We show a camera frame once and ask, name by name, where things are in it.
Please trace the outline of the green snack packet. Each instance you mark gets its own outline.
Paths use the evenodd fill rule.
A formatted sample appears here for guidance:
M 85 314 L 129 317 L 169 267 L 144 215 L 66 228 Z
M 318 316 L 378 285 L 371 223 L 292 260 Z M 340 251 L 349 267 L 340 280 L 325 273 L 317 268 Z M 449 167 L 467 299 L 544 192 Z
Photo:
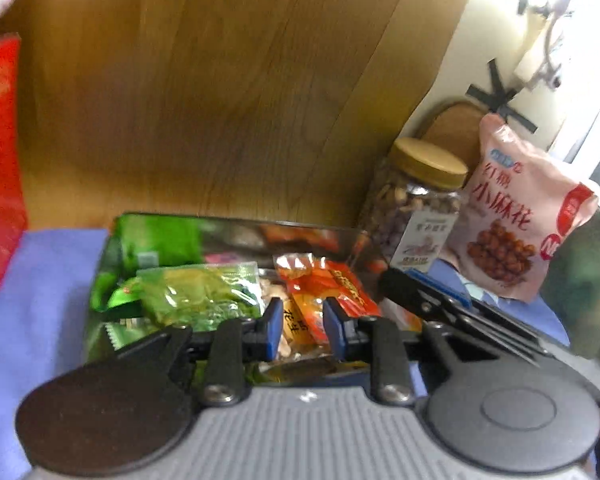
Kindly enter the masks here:
M 254 262 L 143 270 L 122 290 L 140 300 L 151 323 L 183 325 L 196 332 L 212 332 L 231 318 L 258 318 L 264 309 Z

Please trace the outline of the orange snack packet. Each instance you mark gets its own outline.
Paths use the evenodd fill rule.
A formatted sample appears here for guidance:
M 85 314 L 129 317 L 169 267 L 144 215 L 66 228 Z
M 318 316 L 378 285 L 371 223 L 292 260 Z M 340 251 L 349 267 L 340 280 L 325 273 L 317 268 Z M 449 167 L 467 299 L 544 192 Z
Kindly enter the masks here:
M 317 344 L 327 344 L 323 324 L 323 302 L 332 297 L 350 318 L 381 315 L 378 304 L 367 295 L 360 280 L 341 262 L 313 254 L 286 254 L 274 260 L 301 322 Z

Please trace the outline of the black tin box sheep print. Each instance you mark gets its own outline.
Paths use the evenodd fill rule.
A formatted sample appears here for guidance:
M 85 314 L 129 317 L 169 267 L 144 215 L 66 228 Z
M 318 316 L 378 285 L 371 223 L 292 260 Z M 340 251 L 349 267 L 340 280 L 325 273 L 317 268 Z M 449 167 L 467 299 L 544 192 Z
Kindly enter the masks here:
M 351 316 L 379 313 L 404 330 L 420 319 L 382 300 L 385 263 L 368 237 L 348 229 L 127 212 L 112 225 L 91 287 L 85 336 L 90 361 L 172 324 L 213 332 L 230 318 L 258 318 L 283 303 L 283 333 L 271 363 L 253 365 L 254 384 L 291 384 L 364 372 L 330 356 L 322 301 Z

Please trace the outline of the peanut jar gold lid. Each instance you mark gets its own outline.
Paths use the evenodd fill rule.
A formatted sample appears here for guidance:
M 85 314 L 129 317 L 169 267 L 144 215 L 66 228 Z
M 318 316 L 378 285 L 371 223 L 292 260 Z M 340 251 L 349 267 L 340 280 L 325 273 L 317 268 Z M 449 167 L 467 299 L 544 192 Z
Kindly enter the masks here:
M 390 266 L 427 272 L 463 206 L 465 163 L 429 142 L 400 138 L 374 173 L 358 226 Z

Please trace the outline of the pink snack bag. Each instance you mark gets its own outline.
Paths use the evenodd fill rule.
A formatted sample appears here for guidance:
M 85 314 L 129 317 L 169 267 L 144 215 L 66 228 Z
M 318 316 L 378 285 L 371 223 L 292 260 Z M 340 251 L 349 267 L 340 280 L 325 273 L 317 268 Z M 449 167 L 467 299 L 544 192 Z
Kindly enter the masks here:
M 495 114 L 479 125 L 480 162 L 441 258 L 503 298 L 531 301 L 566 238 L 596 213 L 592 188 Z

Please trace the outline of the wooden cutting board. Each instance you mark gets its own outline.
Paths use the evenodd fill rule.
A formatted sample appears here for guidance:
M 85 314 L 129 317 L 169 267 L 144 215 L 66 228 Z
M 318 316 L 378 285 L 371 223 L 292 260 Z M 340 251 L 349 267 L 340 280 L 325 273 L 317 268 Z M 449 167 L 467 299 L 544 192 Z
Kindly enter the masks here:
M 470 177 L 480 162 L 479 125 L 485 114 L 468 101 L 445 102 L 420 122 L 415 136 L 459 158 Z

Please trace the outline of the black tape cross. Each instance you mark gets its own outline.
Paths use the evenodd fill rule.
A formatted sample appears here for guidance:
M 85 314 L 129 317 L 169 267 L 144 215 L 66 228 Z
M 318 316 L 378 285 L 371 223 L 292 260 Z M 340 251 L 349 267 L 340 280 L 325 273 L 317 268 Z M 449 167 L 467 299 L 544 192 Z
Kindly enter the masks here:
M 470 98 L 482 103 L 491 113 L 500 115 L 506 122 L 509 119 L 516 120 L 519 125 L 523 126 L 531 134 L 535 134 L 538 126 L 518 110 L 510 106 L 510 102 L 519 93 L 515 88 L 506 88 L 503 84 L 500 71 L 498 70 L 498 62 L 495 58 L 491 58 L 488 62 L 488 71 L 491 83 L 491 90 L 486 91 L 471 84 L 465 94 Z

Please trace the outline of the large wooden panel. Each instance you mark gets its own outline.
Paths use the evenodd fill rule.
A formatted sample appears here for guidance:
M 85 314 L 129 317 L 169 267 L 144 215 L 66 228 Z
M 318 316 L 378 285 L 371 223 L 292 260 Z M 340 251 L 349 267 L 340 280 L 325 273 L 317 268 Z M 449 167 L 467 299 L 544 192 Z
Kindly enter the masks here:
M 352 226 L 467 1 L 15 0 L 30 225 Z

